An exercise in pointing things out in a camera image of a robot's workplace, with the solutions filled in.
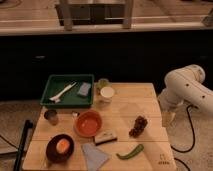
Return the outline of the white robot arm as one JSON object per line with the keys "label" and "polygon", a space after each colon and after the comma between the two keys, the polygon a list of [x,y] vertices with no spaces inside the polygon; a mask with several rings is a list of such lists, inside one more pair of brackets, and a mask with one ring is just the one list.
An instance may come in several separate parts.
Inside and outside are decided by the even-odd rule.
{"label": "white robot arm", "polygon": [[203,113],[213,115],[213,90],[202,85],[204,80],[204,69],[195,64],[166,74],[165,88],[158,95],[163,127],[171,124],[175,118],[174,110],[184,101],[198,107]]}

